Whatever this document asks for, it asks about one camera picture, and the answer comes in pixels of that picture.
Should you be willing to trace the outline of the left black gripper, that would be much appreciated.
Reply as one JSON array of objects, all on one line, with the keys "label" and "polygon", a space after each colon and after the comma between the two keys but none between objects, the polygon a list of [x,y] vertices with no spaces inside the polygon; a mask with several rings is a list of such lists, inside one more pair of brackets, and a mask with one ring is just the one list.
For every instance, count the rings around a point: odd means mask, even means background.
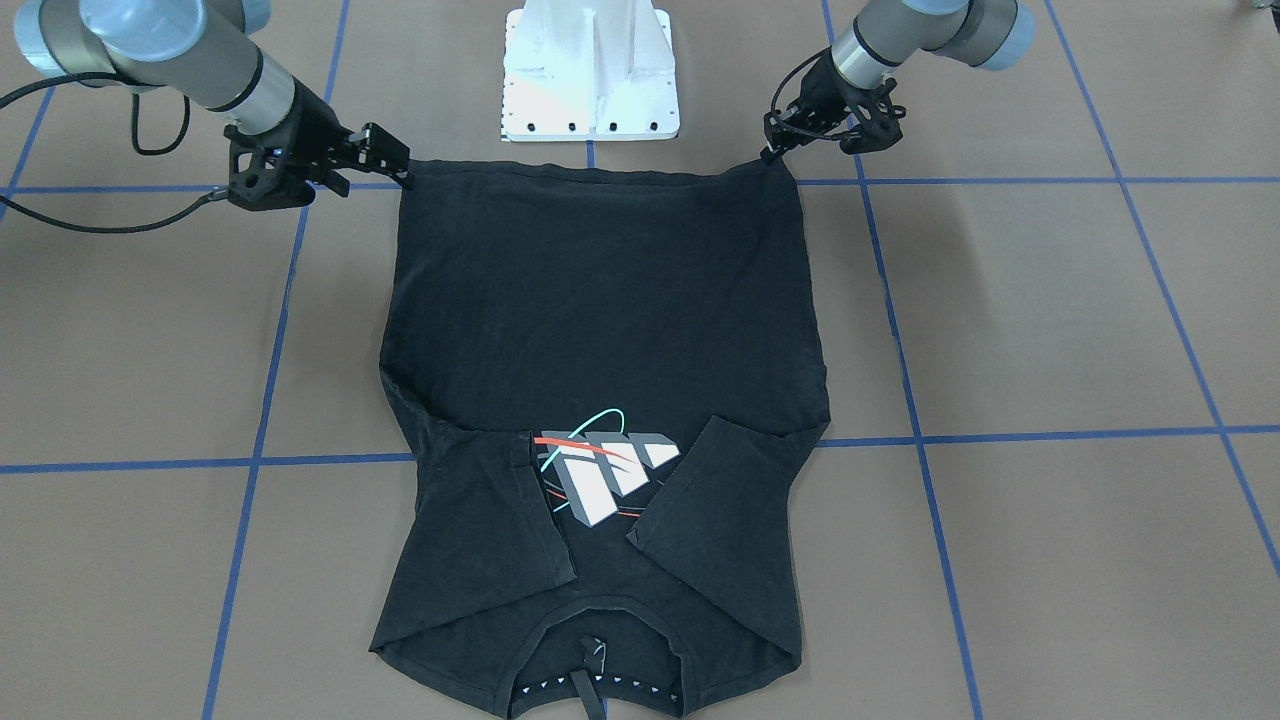
[{"label": "left black gripper", "polygon": [[846,120],[856,126],[840,94],[849,85],[837,72],[831,50],[817,53],[803,73],[795,108],[773,109],[763,117],[765,146],[759,152],[760,160],[771,164],[800,145],[805,135],[795,126],[840,126]]}]

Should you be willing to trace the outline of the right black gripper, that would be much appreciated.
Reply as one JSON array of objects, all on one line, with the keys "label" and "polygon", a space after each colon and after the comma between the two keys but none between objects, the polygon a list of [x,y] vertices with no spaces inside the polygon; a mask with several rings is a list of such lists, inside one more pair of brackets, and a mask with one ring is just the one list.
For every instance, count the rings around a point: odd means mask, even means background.
[{"label": "right black gripper", "polygon": [[408,170],[411,151],[375,122],[353,132],[342,126],[333,108],[305,85],[293,87],[283,119],[265,133],[265,170],[301,176],[340,197],[349,181],[338,169]]}]

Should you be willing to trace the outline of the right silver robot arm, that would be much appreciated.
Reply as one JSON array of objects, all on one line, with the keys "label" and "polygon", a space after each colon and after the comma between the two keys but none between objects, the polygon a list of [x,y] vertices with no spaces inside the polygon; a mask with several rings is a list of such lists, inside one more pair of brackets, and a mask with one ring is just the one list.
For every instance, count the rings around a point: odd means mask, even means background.
[{"label": "right silver robot arm", "polygon": [[410,149],[380,126],[343,127],[253,33],[268,1],[24,1],[15,44],[42,76],[140,94],[168,87],[224,122],[227,199],[248,211],[302,208],[316,187],[347,196],[343,170],[413,184]]}]

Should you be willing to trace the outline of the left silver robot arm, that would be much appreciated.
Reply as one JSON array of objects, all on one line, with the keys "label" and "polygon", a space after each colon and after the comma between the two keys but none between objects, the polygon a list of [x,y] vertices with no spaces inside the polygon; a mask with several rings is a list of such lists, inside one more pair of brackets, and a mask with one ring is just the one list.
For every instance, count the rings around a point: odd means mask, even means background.
[{"label": "left silver robot arm", "polygon": [[764,163],[818,141],[850,156],[902,138],[896,70],[929,53],[1005,70],[1030,49],[1036,18],[1020,1],[869,1],[828,47],[780,82],[763,117]]}]

